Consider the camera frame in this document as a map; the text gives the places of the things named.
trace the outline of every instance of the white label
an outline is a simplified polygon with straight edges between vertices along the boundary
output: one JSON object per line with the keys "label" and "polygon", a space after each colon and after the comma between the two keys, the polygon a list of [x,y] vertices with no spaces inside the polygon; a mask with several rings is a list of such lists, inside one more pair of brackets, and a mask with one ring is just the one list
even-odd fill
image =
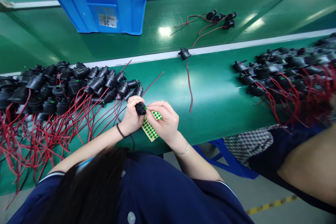
{"label": "white label", "polygon": [[117,17],[98,14],[98,18],[99,18],[99,25],[117,28]]}

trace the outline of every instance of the gray floor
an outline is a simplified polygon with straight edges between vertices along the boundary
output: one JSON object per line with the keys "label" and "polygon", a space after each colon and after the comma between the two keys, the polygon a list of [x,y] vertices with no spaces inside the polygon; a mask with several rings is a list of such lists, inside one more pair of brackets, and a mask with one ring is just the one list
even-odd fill
{"label": "gray floor", "polygon": [[[209,146],[204,144],[203,150],[206,150],[208,155],[211,153]],[[179,165],[173,153],[167,153],[164,155],[165,160],[179,169]],[[255,180],[245,179],[237,177],[229,172],[215,167],[224,181],[235,192],[238,199],[242,203],[245,210],[260,205],[268,204],[275,200],[293,195],[290,191],[283,189],[282,187],[268,181],[267,179],[259,176]],[[10,217],[21,206],[26,197],[29,195],[32,189],[24,190],[12,202],[10,207],[5,211],[5,207],[11,201],[14,194],[4,195],[0,197],[0,224],[6,223]],[[293,202],[285,203],[278,207],[271,208],[269,210],[258,212],[251,215],[252,220],[257,224],[335,224],[336,216],[324,212],[320,209],[310,206],[302,200],[295,200]]]}

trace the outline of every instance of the checkered fabric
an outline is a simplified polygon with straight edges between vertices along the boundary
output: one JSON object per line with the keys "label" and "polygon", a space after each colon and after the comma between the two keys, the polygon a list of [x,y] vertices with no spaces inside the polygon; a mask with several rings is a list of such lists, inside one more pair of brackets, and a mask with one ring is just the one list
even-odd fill
{"label": "checkered fabric", "polygon": [[273,143],[273,137],[270,129],[278,128],[279,124],[254,131],[244,132],[224,138],[228,150],[243,165],[248,165],[248,159],[258,155],[270,147]]}

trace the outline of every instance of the hand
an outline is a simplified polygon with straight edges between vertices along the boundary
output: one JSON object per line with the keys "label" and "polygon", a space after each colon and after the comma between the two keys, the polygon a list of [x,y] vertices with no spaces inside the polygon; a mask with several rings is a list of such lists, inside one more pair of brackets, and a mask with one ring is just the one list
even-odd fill
{"label": "hand", "polygon": [[[159,112],[161,120],[156,120],[152,111]],[[168,144],[172,144],[179,135],[177,127],[179,125],[179,116],[166,101],[157,101],[149,104],[146,109],[147,119],[153,126],[157,134]]]}
{"label": "hand", "polygon": [[128,99],[125,116],[119,124],[119,129],[125,136],[137,131],[144,123],[145,116],[139,116],[135,110],[135,105],[140,102],[145,103],[145,100],[140,96],[131,96]]}

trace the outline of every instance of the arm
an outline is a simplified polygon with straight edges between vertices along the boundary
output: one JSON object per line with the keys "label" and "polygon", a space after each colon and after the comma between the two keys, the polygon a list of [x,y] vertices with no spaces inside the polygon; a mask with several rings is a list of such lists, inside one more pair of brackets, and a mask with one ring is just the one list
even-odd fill
{"label": "arm", "polygon": [[[162,116],[162,120],[156,120],[151,111],[157,111]],[[215,168],[204,160],[189,145],[187,140],[177,130],[179,124],[179,116],[167,102],[157,101],[147,106],[147,119],[154,127],[158,135],[173,150],[181,170],[193,179],[216,181],[223,179],[220,177]]]}
{"label": "arm", "polygon": [[[144,103],[145,101],[139,96],[132,96],[128,99],[125,116],[122,122],[119,124],[119,129],[125,136],[138,130],[145,119],[144,115],[138,116],[137,112],[135,111],[134,106],[140,102]],[[123,137],[115,126],[96,137],[91,142],[88,142],[84,146],[80,147],[74,153],[57,164],[53,169],[51,169],[49,173],[55,171],[67,172],[75,164],[97,155],[106,147],[116,145],[116,143],[122,139]]]}

